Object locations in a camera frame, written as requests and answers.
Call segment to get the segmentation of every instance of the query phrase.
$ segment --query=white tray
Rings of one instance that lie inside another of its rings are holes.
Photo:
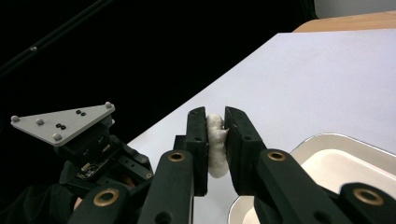
[[[396,199],[396,156],[383,149],[338,133],[324,133],[306,139],[290,154],[317,184],[337,194],[345,183],[362,182]],[[228,223],[260,224],[253,199],[238,197]]]

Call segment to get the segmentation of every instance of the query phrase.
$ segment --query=white soft object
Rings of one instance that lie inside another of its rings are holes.
[[[206,117],[206,126],[209,140],[208,172],[212,177],[220,178],[228,173],[225,148],[228,129],[224,130],[223,119],[217,114]]]

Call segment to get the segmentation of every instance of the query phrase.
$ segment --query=black sleeve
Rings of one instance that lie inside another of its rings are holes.
[[[32,186],[0,212],[0,223],[64,224],[75,201],[76,197],[60,184]]]

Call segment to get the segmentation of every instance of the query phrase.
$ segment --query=white tabletop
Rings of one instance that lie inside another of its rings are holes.
[[[222,117],[225,106],[245,111],[267,147],[291,152],[340,133],[396,154],[396,30],[278,34],[128,146],[155,170],[200,106]],[[230,173],[209,176],[193,223],[226,224],[236,198]]]

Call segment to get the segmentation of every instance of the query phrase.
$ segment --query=gray mounting plate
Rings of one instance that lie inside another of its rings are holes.
[[[11,125],[55,147],[60,147],[115,110],[115,106],[107,102],[104,105],[27,117],[13,116]]]

